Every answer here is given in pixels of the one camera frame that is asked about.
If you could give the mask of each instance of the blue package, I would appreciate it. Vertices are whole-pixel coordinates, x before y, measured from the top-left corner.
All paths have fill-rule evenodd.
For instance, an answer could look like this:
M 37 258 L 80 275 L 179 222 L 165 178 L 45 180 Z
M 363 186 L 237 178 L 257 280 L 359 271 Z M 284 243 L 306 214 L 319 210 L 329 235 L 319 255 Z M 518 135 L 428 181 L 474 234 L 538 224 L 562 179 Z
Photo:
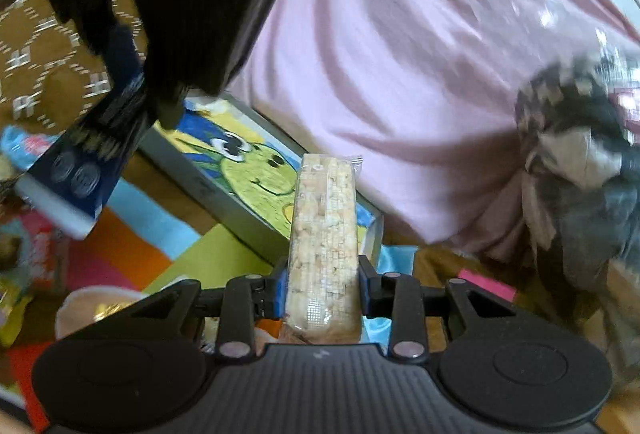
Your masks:
M 150 127 L 142 65 L 128 28 L 102 56 L 113 88 L 22 175 L 16 192 L 73 239 L 94 227 L 122 169 Z
M 25 171 L 56 140 L 58 135 L 31 135 L 17 125 L 8 125 L 0 137 L 0 151 L 9 158 L 16 169 Z

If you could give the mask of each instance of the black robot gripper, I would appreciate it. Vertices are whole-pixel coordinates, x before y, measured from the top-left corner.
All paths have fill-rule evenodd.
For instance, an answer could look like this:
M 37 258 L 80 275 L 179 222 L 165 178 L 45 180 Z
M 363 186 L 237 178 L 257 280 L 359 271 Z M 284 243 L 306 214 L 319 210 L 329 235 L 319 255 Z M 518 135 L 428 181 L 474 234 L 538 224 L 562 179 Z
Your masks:
M 223 289 L 180 281 L 53 344 L 33 388 L 52 427 L 72 433 L 597 433 L 612 376 L 592 344 L 469 283 L 421 287 L 360 257 L 377 344 L 270 344 L 258 318 L 284 316 L 287 263 Z M 448 340 L 430 353 L 425 317 Z M 219 317 L 215 349 L 204 320 Z

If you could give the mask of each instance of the plastic-wrapped snack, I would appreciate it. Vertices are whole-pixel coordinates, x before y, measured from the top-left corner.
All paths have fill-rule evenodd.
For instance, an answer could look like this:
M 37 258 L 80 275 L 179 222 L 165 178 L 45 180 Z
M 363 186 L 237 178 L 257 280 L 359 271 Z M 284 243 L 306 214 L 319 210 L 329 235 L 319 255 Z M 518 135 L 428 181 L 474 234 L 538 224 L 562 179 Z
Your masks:
M 302 158 L 283 340 L 295 337 L 312 344 L 360 340 L 354 165 L 321 154 Z
M 22 328 L 24 310 L 31 302 L 26 280 L 0 275 L 0 346 L 9 348 Z

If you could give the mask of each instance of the pink blanket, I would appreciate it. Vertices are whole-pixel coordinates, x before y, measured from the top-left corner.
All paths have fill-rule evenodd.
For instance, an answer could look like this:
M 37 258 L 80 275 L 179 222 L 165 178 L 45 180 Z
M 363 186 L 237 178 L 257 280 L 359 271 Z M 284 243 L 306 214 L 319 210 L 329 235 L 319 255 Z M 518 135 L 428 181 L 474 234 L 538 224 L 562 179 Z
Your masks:
M 633 36 L 607 0 L 277 0 L 230 89 L 311 151 L 364 155 L 388 226 L 508 259 L 517 90 Z

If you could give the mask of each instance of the clear plastic wrapper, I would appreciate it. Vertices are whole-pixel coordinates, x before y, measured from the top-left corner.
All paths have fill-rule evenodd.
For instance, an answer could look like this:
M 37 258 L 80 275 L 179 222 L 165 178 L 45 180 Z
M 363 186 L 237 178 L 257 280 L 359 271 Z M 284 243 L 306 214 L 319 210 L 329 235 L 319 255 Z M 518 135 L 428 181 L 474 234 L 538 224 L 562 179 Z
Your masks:
M 305 154 L 296 186 L 281 341 L 356 343 L 362 333 L 354 178 L 361 158 Z

